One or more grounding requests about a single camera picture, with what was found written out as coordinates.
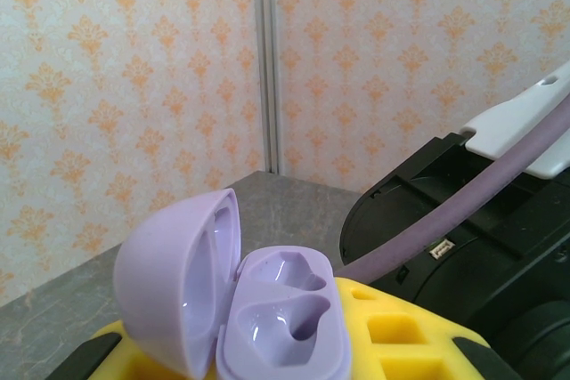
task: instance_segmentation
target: yellow foam tray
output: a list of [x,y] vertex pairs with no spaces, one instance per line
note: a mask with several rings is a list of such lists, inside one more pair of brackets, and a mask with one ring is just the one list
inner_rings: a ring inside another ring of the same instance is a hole
[[[452,341],[465,337],[488,346],[480,335],[374,288],[336,281],[353,350],[352,380],[484,380]],[[111,332],[123,339],[90,380],[191,380],[146,356],[121,321],[94,336]],[[215,364],[206,379],[216,380]]]

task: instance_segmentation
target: purple cable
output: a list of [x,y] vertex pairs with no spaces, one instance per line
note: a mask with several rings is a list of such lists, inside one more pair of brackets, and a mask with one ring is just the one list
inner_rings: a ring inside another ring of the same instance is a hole
[[381,278],[445,236],[523,173],[570,128],[570,94],[477,177],[395,238],[339,269],[363,284]]

